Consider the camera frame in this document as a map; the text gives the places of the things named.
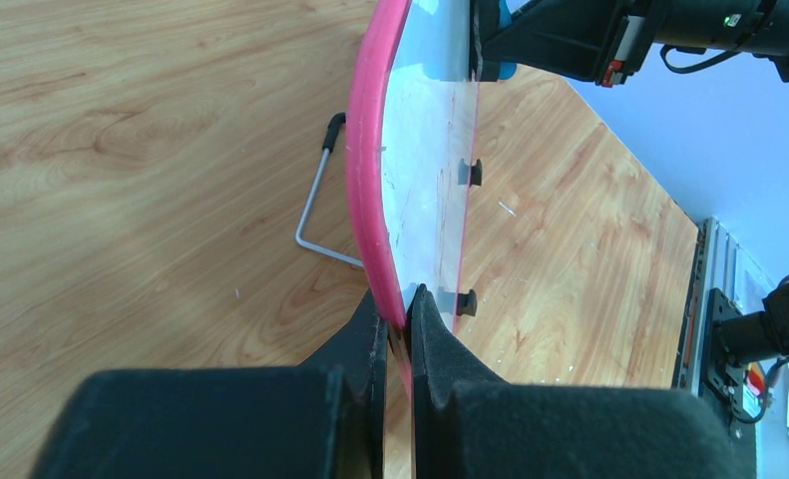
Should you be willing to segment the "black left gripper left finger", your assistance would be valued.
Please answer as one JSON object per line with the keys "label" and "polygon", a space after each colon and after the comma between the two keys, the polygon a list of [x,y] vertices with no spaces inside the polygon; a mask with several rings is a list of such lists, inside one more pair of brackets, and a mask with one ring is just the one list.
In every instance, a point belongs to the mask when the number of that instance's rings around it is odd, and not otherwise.
{"label": "black left gripper left finger", "polygon": [[295,366],[111,369],[54,422],[35,478],[379,478],[387,326],[371,295]]}

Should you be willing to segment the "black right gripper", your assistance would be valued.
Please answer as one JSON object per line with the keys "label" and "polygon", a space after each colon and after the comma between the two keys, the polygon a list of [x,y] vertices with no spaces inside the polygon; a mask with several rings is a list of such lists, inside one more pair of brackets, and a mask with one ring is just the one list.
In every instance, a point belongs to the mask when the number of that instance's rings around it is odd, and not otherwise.
{"label": "black right gripper", "polygon": [[501,61],[611,88],[640,70],[665,2],[524,1],[489,45]]}

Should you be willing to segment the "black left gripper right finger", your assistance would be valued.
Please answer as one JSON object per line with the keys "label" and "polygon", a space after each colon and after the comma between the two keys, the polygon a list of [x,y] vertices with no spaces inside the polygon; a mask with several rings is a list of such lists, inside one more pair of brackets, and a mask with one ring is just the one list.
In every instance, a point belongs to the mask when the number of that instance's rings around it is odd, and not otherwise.
{"label": "black left gripper right finger", "polygon": [[418,478],[752,478],[713,409],[679,389],[512,383],[445,325],[408,310]]}

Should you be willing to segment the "blue black foam eraser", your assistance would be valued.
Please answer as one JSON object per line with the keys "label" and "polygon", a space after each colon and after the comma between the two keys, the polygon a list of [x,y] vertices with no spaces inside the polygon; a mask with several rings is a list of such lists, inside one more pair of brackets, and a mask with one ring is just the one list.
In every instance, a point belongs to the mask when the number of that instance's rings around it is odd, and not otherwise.
{"label": "blue black foam eraser", "polygon": [[511,79],[514,62],[501,61],[489,52],[489,45],[512,24],[512,12],[504,0],[471,0],[469,20],[470,80],[496,83]]}

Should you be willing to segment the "pink framed whiteboard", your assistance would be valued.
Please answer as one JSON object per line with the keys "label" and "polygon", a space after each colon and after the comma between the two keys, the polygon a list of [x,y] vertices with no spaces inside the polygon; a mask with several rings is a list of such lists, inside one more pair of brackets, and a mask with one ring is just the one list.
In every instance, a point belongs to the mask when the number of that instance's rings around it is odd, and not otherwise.
{"label": "pink framed whiteboard", "polygon": [[434,295],[446,327],[458,315],[479,98],[470,28],[466,1],[378,2],[348,99],[348,211],[405,385],[417,289]]}

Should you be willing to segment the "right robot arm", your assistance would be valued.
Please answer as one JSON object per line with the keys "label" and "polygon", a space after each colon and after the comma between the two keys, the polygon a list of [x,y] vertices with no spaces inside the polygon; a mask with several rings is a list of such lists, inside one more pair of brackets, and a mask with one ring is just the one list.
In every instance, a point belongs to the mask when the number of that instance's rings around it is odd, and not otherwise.
{"label": "right robot arm", "polygon": [[789,271],[789,1],[478,1],[482,81],[566,78],[676,204]]}

